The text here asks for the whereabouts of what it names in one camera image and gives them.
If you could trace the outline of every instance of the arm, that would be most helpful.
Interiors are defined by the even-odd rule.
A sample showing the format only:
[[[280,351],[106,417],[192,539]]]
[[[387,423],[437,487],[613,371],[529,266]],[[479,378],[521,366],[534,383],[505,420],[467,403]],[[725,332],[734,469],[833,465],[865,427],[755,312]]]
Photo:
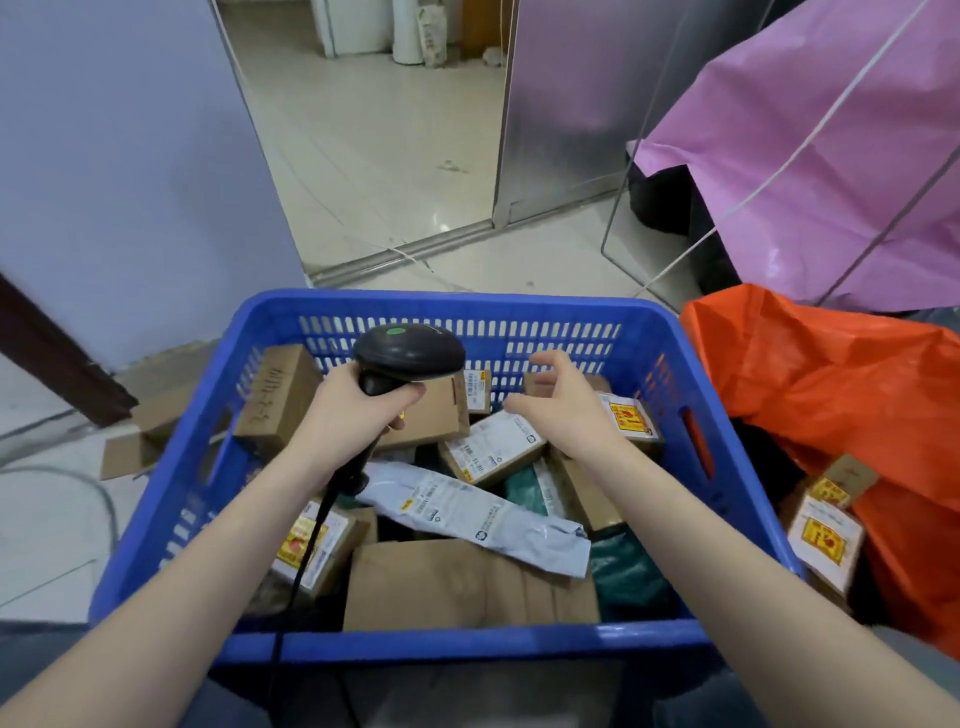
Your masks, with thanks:
[[[537,377],[553,398],[507,410],[596,478],[771,724],[960,725],[952,697],[628,443],[564,353],[530,360],[554,367]]]
[[[0,709],[0,728],[173,726],[312,495],[418,400],[330,372],[290,445],[170,565]]]

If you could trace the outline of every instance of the wooden door frame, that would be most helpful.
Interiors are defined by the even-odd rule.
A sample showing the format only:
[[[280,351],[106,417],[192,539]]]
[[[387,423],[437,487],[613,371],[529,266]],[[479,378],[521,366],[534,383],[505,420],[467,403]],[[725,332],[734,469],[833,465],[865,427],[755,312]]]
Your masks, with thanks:
[[[0,353],[91,422],[113,425],[137,400],[0,274]]]

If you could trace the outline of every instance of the paper tag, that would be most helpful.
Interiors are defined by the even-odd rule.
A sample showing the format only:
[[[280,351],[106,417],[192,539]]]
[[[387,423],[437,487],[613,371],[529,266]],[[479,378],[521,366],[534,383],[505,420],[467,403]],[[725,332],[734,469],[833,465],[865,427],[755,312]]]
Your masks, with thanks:
[[[487,411],[487,372],[479,369],[464,369],[467,384],[467,409],[470,412]]]
[[[547,466],[542,458],[534,463],[534,473],[537,475],[537,483],[540,485],[540,494],[543,496],[546,515],[565,519],[566,510],[564,509],[563,502],[560,500],[557,481],[553,479],[553,474],[550,472],[549,466]]]
[[[845,594],[863,541],[863,526],[836,506],[806,495],[787,540],[797,557]]]
[[[306,550],[307,542],[310,540],[310,534],[313,533],[313,527],[317,522],[317,515],[320,512],[320,505],[311,500],[306,508],[297,518],[287,535],[286,541],[280,547],[274,560],[274,571],[290,581],[297,578],[297,570],[300,568],[300,562],[303,558],[303,552]],[[300,581],[300,587],[306,591],[312,591],[317,584],[321,572],[324,570],[330,554],[341,537],[347,530],[349,519],[344,518],[338,513],[327,514],[326,520],[320,526],[320,533],[317,535],[317,543],[314,544],[313,556],[310,563],[303,572],[303,579]]]
[[[625,437],[632,440],[657,439],[657,433],[640,402],[606,392],[597,392],[597,397],[604,403],[611,420]]]
[[[819,478],[807,492],[817,500],[832,503],[837,508],[846,508],[850,503],[850,494],[826,477]]]
[[[530,423],[501,411],[471,427],[467,437],[446,445],[464,478],[472,483],[542,444],[543,438]]]

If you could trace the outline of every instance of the white wall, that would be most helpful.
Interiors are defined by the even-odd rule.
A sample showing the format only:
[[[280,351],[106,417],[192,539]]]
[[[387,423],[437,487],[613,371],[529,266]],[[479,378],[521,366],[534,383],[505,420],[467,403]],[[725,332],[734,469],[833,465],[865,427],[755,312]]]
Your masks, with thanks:
[[[205,0],[3,0],[0,270],[100,364],[304,286]]]

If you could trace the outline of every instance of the yellow warning label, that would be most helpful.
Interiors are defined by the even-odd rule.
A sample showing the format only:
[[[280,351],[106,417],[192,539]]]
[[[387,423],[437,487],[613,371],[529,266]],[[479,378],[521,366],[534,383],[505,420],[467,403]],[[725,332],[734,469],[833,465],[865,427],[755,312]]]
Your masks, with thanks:
[[[299,569],[303,552],[306,550],[306,544],[310,540],[310,533],[313,531],[315,523],[316,521],[311,521],[307,518],[298,518],[297,522],[294,523],[294,527],[290,529],[290,533],[287,534],[287,539],[283,542],[283,546],[280,547],[280,551],[276,553],[276,557],[284,564],[289,564],[294,569]],[[324,523],[320,526],[320,533],[317,534],[314,553],[316,553],[320,547],[320,542],[324,539],[326,530],[326,523]]]
[[[834,564],[840,566],[843,553],[847,548],[847,541],[828,525],[813,519],[807,519],[802,538],[814,548],[822,551]]]
[[[616,426],[627,432],[650,432],[650,428],[643,420],[643,415],[633,404],[614,404],[610,410],[616,418]]]
[[[826,477],[822,477],[810,486],[809,493],[817,500],[832,503],[837,508],[843,508],[850,502],[850,494]]]

